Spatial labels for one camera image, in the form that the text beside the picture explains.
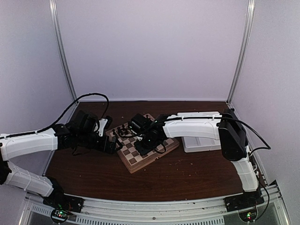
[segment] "metal frame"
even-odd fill
[[[244,29],[244,36],[243,36],[243,40],[242,40],[242,45],[240,47],[238,63],[236,65],[233,81],[232,81],[229,95],[227,98],[228,104],[230,104],[232,102],[233,95],[236,90],[236,86],[237,86],[237,83],[238,83],[238,80],[239,80],[239,77],[240,77],[240,74],[242,71],[242,67],[243,67],[243,63],[244,63],[245,55],[246,55],[246,49],[247,49],[247,45],[249,42],[250,33],[251,33],[251,29],[252,29],[252,24],[253,24],[254,9],[255,9],[255,0],[249,0],[246,22],[245,22],[245,29]]]
[[[68,63],[67,63],[67,58],[66,58],[66,53],[65,49],[62,43],[62,37],[61,37],[61,32],[60,32],[60,23],[58,20],[58,14],[57,14],[57,8],[56,8],[56,0],[49,0],[50,3],[50,12],[54,24],[54,30],[56,34],[56,39],[57,39],[57,44],[58,44],[58,49],[60,52],[60,60],[62,64],[62,68],[64,70],[64,74],[66,77],[67,85],[69,87],[69,91],[71,93],[71,96],[73,100],[77,99],[75,88],[71,79]]]
[[[276,203],[277,214],[281,225],[289,225],[289,219],[282,201],[281,193],[276,185],[267,187],[270,194],[270,203]],[[267,194],[262,189],[265,203]],[[237,211],[227,212],[224,197],[215,197],[201,200],[175,201],[175,202],[120,202],[102,199],[85,198],[81,213],[69,220],[75,224],[127,224],[127,225],[172,225],[172,224],[198,224],[217,220],[220,225],[224,216],[235,214]],[[52,208],[42,204],[39,196],[27,194],[20,225],[27,225],[30,212],[49,216]]]

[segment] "white robotic arm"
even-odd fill
[[[128,122],[128,128],[140,136],[134,143],[141,155],[147,154],[163,143],[167,138],[200,137],[218,140],[221,143],[224,158],[231,161],[242,182],[244,194],[241,199],[226,199],[227,210],[246,208],[235,205],[244,202],[255,205],[263,202],[255,169],[250,161],[246,131],[239,123],[233,110],[225,113],[216,112],[185,112],[177,115],[160,115],[155,121],[149,121],[137,114]]]
[[[211,116],[216,119],[197,119],[197,117]],[[219,113],[214,112],[192,112],[178,113],[167,118],[182,118],[181,120],[171,120],[163,126],[166,137],[200,137],[220,140],[218,124],[221,122]],[[249,146],[246,146],[247,154],[238,161],[231,161],[242,182],[245,192],[256,191],[258,180],[249,159]]]
[[[50,177],[39,176],[24,170],[9,160],[34,152],[62,150],[83,146],[89,149],[113,154],[118,150],[117,140],[109,140],[104,130],[110,125],[111,118],[98,119],[95,115],[79,111],[76,118],[68,124],[57,124],[44,132],[0,135],[0,184],[22,188],[41,195],[46,204],[54,208],[80,211],[82,199],[64,195],[58,182]]]

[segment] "checkered board squares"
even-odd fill
[[[117,127],[114,129],[111,129],[106,132],[106,134],[112,138],[114,136],[113,130],[117,132]],[[154,162],[156,159],[159,159],[160,157],[164,156],[165,154],[171,152],[175,148],[179,146],[179,142],[174,138],[169,138],[164,141],[164,146],[166,148],[166,151],[164,152],[164,147],[162,145],[157,146],[156,150],[160,152],[164,152],[163,154],[159,154],[155,152],[154,150],[148,152],[146,155],[141,156],[140,153],[135,149],[134,142],[138,140],[137,137],[130,137],[130,138],[123,138],[117,136],[118,140],[123,144],[123,148],[119,150],[117,153],[119,157],[121,158],[122,162],[126,166],[126,168],[129,170],[130,173],[134,173],[142,168],[144,168],[146,165],[149,165],[150,163]]]

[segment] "white wall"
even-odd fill
[[[49,1],[2,0],[0,31],[0,133],[43,128],[71,102]],[[41,174],[48,156],[42,152],[12,161]],[[0,186],[0,224],[16,224],[24,196],[20,189]]]
[[[257,0],[233,105],[272,150],[259,156],[277,180],[292,224],[300,218],[300,1]],[[262,143],[254,136],[255,147]]]
[[[76,93],[226,100],[247,7],[247,0],[57,0]]]

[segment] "wooden table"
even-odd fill
[[[82,109],[101,116],[102,102],[83,102]],[[222,112],[224,102],[111,102],[111,127],[129,121],[136,113]],[[56,151],[46,175],[55,177],[67,194],[120,201],[178,201],[242,192],[233,164],[221,151],[185,153],[178,149],[140,171],[130,174],[117,154],[92,150],[73,157],[72,150]]]

